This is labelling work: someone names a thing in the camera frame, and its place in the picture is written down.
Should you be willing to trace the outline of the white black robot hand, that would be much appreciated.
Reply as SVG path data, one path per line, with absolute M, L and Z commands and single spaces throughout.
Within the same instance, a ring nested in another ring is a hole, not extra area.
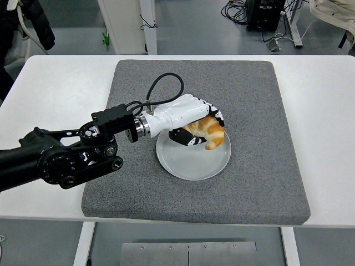
M 174 142 L 184 146 L 204 144 L 206 150 L 216 149 L 224 141 L 221 111 L 191 94 L 158 105 L 153 114 L 143 111 L 141 117 L 151 138 L 166 130 Z

